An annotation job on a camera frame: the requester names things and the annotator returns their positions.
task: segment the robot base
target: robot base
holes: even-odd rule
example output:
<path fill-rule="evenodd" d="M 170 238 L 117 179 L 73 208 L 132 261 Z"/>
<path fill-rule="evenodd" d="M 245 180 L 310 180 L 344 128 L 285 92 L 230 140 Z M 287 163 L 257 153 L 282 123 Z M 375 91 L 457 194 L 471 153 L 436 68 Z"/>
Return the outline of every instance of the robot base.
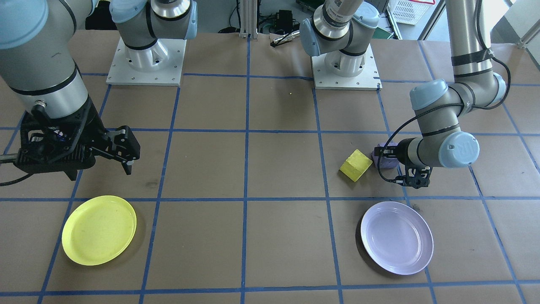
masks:
<path fill-rule="evenodd" d="M 366 63 L 363 71 L 356 77 L 341 77 L 327 70 L 325 56 L 326 54 L 311 57 L 315 89 L 377 90 L 378 88 L 382 88 L 371 45 L 366 50 Z"/>
<path fill-rule="evenodd" d="M 157 71 L 140 72 L 134 70 L 127 61 L 126 46 L 122 38 L 114 53 L 111 69 L 107 77 L 108 84 L 117 85 L 180 85 L 180 76 L 184 65 L 186 41 L 183 39 L 160 39 L 170 58 L 167 66 Z"/>

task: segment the cable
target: cable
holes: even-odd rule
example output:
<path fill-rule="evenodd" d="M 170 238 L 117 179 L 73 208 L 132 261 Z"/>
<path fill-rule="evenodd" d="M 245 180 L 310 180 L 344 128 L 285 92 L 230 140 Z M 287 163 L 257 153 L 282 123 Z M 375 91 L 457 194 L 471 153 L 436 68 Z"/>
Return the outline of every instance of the cable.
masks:
<path fill-rule="evenodd" d="M 440 110 L 440 109 L 443 109 L 443 108 L 447 108 L 447 107 L 462 107 L 463 108 L 463 104 L 462 103 L 448 103 L 448 104 L 442 104 L 442 105 L 439 105 L 437 107 L 434 107 L 432 109 L 429 109 L 425 112 L 422 112 L 416 116 L 414 116 L 413 118 L 407 120 L 404 124 L 402 124 L 397 130 L 395 130 L 395 132 L 392 134 L 392 136 L 390 136 L 390 138 L 388 139 L 388 141 L 384 144 L 383 148 L 382 148 L 382 151 L 384 152 L 387 148 L 388 148 L 388 145 L 390 144 L 390 142 L 392 141 L 392 139 L 394 139 L 394 137 L 397 135 L 397 133 L 399 133 L 399 131 L 401 131 L 403 128 L 405 128 L 408 124 L 412 123 L 413 121 L 417 120 L 418 118 L 424 116 L 424 115 L 427 115 L 431 112 L 434 112 L 434 111 L 437 111 L 437 110 Z M 382 175 L 382 172 L 381 172 L 381 158 L 383 158 L 384 156 L 380 155 L 379 156 L 379 159 L 377 160 L 377 171 L 379 172 L 379 175 L 381 176 L 381 178 L 389 183 L 395 183 L 396 180 L 389 180 L 387 179 L 386 177 L 384 177 Z"/>
<path fill-rule="evenodd" d="M 32 175 L 33 175 L 32 173 L 28 173 L 28 174 L 26 174 L 25 176 L 23 176 L 23 177 L 21 177 L 19 179 L 16 179 L 16 180 L 13 180 L 13 181 L 10 181 L 10 182 L 0 183 L 0 187 L 2 187 L 2 186 L 10 186 L 10 185 L 16 184 L 18 182 L 22 182 L 22 181 L 26 180 L 28 177 L 30 177 Z"/>
<path fill-rule="evenodd" d="M 482 1 L 483 0 L 477 0 L 476 5 L 475 5 L 476 33 L 478 35 L 478 42 L 479 42 L 480 46 L 482 47 L 482 49 L 483 50 L 488 50 L 489 48 L 485 44 L 484 37 L 482 37 L 482 32 L 480 30 L 480 15 L 481 15 L 481 12 L 482 12 Z M 504 91 L 503 97 L 501 98 L 501 100 L 497 104 L 495 104 L 495 105 L 493 105 L 491 107 L 481 107 L 479 105 L 472 105 L 472 107 L 475 108 L 475 109 L 493 110 L 493 109 L 499 107 L 501 104 L 503 104 L 503 102 L 508 97 L 508 93 L 510 92 L 510 85 L 511 85 L 511 78 L 512 78 L 511 75 L 510 75 L 510 68 L 508 68 L 508 66 L 504 62 L 500 61 L 496 57 L 493 57 L 493 61 L 495 61 L 496 63 L 502 65 L 504 67 L 504 69 L 506 70 L 507 78 L 508 78 L 508 85 L 506 87 L 506 90 Z"/>

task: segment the purple object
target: purple object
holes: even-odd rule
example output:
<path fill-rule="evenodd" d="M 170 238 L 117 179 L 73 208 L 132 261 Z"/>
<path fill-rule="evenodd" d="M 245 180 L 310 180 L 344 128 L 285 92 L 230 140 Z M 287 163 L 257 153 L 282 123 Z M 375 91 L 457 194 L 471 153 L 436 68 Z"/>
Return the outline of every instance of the purple object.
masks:
<path fill-rule="evenodd" d="M 384 147 L 384 144 L 386 142 L 380 142 L 377 147 Z M 389 147 L 394 147 L 394 146 L 397 146 L 397 143 L 395 142 L 390 142 L 388 144 Z M 377 161 L 379 161 L 379 157 L 378 156 L 375 156 L 375 151 L 372 151 L 372 159 L 373 159 L 373 163 L 375 164 L 375 166 L 377 167 Z M 397 160 L 397 158 L 388 158 L 388 157 L 383 157 L 381 159 L 381 165 L 380 165 L 380 168 L 381 169 L 394 169 L 396 168 L 398 165 L 400 164 L 399 160 Z"/>

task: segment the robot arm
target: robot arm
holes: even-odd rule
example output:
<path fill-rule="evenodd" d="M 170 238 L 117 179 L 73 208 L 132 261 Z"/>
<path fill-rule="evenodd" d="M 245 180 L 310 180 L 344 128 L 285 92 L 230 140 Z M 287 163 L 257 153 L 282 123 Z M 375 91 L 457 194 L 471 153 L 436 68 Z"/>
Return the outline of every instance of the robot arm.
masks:
<path fill-rule="evenodd" d="M 0 75 L 26 108 L 21 148 L 4 155 L 34 174 L 65 172 L 94 165 L 95 155 L 122 163 L 127 174 L 139 159 L 140 146 L 127 126 L 107 131 L 80 72 L 68 41 L 97 0 L 6 0 L 0 3 Z"/>
<path fill-rule="evenodd" d="M 422 137 L 408 138 L 390 149 L 376 148 L 379 155 L 398 158 L 406 166 L 405 175 L 393 182 L 427 187 L 431 167 L 466 167 L 478 158 L 480 146 L 472 134 L 461 131 L 458 117 L 475 109 L 494 108 L 508 94 L 503 78 L 492 71 L 494 56 L 481 1 L 447 3 L 455 83 L 448 85 L 439 79 L 410 92 L 415 114 L 422 115 L 418 118 Z"/>

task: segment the yellow sponge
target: yellow sponge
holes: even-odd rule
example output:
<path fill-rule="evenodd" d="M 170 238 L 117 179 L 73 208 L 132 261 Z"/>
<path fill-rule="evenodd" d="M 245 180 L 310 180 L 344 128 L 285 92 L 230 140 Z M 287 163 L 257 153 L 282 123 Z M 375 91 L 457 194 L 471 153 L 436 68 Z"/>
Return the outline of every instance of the yellow sponge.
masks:
<path fill-rule="evenodd" d="M 339 170 L 347 175 L 353 182 L 357 181 L 364 172 L 373 163 L 362 152 L 354 150 L 354 152 L 347 158 L 347 160 L 341 165 Z"/>

